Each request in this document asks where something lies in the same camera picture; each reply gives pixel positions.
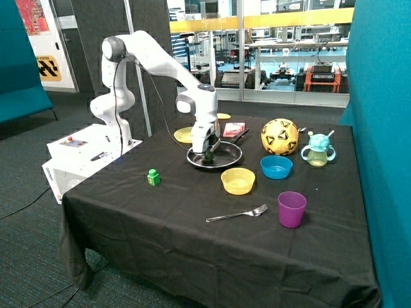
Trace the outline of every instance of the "pan handle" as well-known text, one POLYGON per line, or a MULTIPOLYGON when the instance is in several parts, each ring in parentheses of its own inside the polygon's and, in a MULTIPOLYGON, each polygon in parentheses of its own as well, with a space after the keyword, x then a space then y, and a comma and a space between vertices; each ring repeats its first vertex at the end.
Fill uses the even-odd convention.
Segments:
POLYGON ((233 143, 233 144, 236 144, 236 143, 239 141, 239 139, 240 139, 241 137, 243 137, 249 130, 250 130, 250 128, 246 128, 246 129, 242 130, 240 133, 238 133, 238 134, 235 135, 233 138, 231 138, 231 139, 229 140, 229 142, 230 142, 230 143, 233 143))

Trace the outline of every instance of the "sippy cup handle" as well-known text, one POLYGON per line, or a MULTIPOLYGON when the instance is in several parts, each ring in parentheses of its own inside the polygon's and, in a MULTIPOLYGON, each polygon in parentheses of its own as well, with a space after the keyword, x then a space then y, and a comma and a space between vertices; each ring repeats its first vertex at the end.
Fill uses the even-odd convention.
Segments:
POLYGON ((310 146, 305 146, 302 150, 301 150, 301 157, 304 160, 307 160, 307 156, 304 156, 303 153, 305 150, 308 150, 310 148, 310 146))
POLYGON ((329 147, 329 150, 333 150, 333 154, 331 156, 327 157, 328 160, 333 160, 335 158, 335 150, 332 146, 329 147))

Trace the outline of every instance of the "yellow beam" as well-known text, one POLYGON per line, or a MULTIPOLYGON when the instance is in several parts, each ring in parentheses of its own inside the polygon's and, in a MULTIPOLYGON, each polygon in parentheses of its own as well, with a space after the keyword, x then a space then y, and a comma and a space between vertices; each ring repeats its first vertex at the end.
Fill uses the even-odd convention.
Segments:
MULTIPOLYGON (((307 12, 245 16, 244 28, 305 26, 307 24, 345 24, 353 20, 354 8, 312 10, 307 12)), ((238 29, 238 17, 204 19, 199 21, 172 21, 171 33, 238 29)))
POLYGON ((238 29, 238 17, 226 17, 216 19, 203 19, 199 21, 172 21, 170 22, 171 33, 218 31, 238 29))
POLYGON ((353 20, 354 8, 245 16, 244 28, 345 24, 353 20))

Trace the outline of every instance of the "purple cup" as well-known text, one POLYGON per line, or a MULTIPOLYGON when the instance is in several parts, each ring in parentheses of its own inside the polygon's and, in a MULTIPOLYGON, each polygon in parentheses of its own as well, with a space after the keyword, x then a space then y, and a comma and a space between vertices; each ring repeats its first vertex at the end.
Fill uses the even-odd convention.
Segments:
POLYGON ((280 224, 286 228, 297 228, 306 208, 306 198, 295 191, 285 191, 278 196, 280 224))

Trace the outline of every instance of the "label sticker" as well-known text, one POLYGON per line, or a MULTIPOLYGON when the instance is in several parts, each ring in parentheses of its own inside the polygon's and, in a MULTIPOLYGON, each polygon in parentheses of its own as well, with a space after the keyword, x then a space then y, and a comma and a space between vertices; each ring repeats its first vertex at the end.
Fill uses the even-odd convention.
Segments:
POLYGON ((62 75, 53 56, 36 56, 41 81, 61 81, 62 75))

